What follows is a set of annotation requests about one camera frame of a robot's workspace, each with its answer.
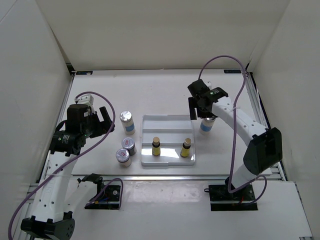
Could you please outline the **silver-lid shaker bottle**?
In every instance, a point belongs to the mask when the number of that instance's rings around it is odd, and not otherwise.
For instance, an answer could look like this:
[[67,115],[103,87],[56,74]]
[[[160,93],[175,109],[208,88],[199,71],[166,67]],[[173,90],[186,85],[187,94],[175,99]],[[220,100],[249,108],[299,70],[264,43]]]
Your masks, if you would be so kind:
[[135,133],[135,124],[133,121],[133,115],[130,111],[125,110],[120,113],[119,119],[126,135],[133,135]]
[[212,127],[215,123],[215,118],[211,117],[211,118],[203,118],[200,124],[200,128],[199,131],[201,134],[203,135],[207,135],[210,133],[210,131],[212,130]]

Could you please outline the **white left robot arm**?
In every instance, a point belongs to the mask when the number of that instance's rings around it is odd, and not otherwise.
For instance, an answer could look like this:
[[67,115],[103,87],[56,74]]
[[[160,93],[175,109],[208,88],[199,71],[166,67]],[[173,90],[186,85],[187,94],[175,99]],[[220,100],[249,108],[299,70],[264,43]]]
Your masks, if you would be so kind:
[[100,121],[91,103],[71,104],[66,120],[55,129],[49,146],[49,166],[46,177],[36,188],[40,191],[30,217],[22,220],[20,228],[30,236],[43,240],[69,240],[75,229],[77,207],[86,207],[103,198],[105,185],[99,174],[92,173],[80,180],[81,186],[66,199],[73,168],[88,138],[103,139],[114,131],[114,118],[107,109],[99,109]]

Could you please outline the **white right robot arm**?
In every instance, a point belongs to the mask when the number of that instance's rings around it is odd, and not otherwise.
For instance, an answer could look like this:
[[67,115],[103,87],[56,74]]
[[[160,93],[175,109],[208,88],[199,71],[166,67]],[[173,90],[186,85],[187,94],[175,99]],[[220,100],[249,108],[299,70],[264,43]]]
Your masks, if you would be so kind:
[[232,162],[225,181],[226,197],[236,200],[246,185],[283,159],[281,131],[276,127],[267,128],[249,117],[220,87],[210,89],[202,79],[198,79],[187,88],[191,94],[188,98],[191,120],[220,118],[233,129],[233,141],[240,137],[247,147],[242,165],[235,170]]

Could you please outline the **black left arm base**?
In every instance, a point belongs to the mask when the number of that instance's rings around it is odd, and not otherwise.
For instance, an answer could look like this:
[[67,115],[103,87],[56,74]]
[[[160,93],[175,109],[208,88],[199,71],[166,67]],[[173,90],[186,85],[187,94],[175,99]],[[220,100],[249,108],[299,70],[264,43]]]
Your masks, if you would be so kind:
[[122,206],[124,183],[120,178],[110,180],[85,205],[87,210],[119,210]]

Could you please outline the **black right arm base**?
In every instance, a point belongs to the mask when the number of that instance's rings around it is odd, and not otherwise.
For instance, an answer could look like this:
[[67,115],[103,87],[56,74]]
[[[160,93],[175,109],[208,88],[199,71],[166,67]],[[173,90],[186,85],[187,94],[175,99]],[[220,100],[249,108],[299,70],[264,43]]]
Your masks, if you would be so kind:
[[236,193],[229,193],[227,185],[214,184],[204,189],[209,194],[212,212],[257,211],[257,203],[252,185],[248,185]]

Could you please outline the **yellow cork-top bottle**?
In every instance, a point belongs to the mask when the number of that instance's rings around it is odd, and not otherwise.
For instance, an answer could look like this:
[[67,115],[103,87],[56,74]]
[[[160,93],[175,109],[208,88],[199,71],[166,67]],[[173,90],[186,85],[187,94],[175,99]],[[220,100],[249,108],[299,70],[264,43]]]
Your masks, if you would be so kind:
[[159,137],[155,136],[152,140],[152,154],[159,156],[161,154],[161,143]]
[[180,156],[183,158],[186,158],[190,154],[190,148],[191,148],[192,140],[190,138],[186,138],[182,144],[181,150],[180,150]]

